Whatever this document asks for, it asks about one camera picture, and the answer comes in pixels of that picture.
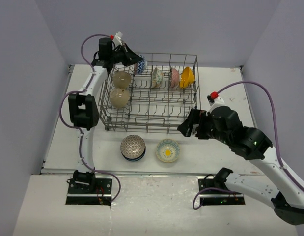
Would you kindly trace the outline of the blue zigzag pattern bowl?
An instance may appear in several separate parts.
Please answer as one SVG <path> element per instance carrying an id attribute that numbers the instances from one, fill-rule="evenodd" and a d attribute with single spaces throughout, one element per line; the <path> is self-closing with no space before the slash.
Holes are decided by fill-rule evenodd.
<path id="1" fill-rule="evenodd" d="M 147 68 L 147 60 L 144 55 L 138 54 L 139 57 L 141 57 L 141 60 L 137 62 L 134 66 L 134 74 L 140 75 L 146 70 Z"/>

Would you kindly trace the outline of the yellow teal flower bowl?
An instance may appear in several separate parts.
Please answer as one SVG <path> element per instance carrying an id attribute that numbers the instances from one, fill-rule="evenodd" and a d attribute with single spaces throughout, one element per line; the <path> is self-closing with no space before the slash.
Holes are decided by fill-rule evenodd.
<path id="1" fill-rule="evenodd" d="M 180 146 L 173 139 L 163 139 L 157 143 L 155 153 L 160 161 L 173 163 L 180 155 Z"/>

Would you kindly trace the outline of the brown lattice pattern bowl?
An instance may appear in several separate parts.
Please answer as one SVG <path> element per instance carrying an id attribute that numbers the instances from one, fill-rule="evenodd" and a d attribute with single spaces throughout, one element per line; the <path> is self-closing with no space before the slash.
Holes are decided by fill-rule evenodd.
<path id="1" fill-rule="evenodd" d="M 139 135 L 128 135 L 120 144 L 122 155 L 129 158 L 137 158 L 145 152 L 145 142 Z"/>

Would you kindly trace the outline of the blue white floral bowl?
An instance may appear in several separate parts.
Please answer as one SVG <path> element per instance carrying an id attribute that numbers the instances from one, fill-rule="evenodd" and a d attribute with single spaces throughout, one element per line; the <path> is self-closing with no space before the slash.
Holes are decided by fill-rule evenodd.
<path id="1" fill-rule="evenodd" d="M 131 161 L 131 162 L 136 162 L 136 161 L 139 161 L 141 160 L 143 157 L 144 157 L 144 153 L 142 155 L 140 155 L 139 157 L 137 158 L 129 158 L 129 157 L 126 157 L 125 155 L 122 155 L 126 160 L 128 161 Z"/>

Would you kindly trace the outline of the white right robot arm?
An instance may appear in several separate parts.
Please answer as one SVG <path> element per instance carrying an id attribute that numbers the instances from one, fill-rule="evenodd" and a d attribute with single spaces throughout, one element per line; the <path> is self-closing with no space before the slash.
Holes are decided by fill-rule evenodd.
<path id="1" fill-rule="evenodd" d="M 185 137 L 200 140 L 215 139 L 227 145 L 237 156 L 260 169 L 271 181 L 261 184 L 222 168 L 207 190 L 219 193 L 241 193 L 254 198 L 274 210 L 275 214 L 291 225 L 304 224 L 304 182 L 295 174 L 287 174 L 282 167 L 271 140 L 259 129 L 242 125 L 236 111 L 219 106 L 211 111 L 191 109 L 186 120 L 177 130 Z"/>

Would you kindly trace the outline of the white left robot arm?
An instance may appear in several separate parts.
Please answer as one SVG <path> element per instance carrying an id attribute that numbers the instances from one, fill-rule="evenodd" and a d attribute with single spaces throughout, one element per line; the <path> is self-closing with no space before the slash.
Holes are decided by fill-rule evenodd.
<path id="1" fill-rule="evenodd" d="M 79 91 L 68 96 L 70 121 L 79 131 L 79 161 L 73 181 L 85 193 L 92 193 L 97 186 L 93 135 L 99 122 L 99 111 L 95 97 L 116 64 L 131 66 L 142 60 L 123 42 L 121 34 L 99 34 L 98 37 L 98 51 L 92 61 L 85 61 L 91 68 L 90 75 Z"/>

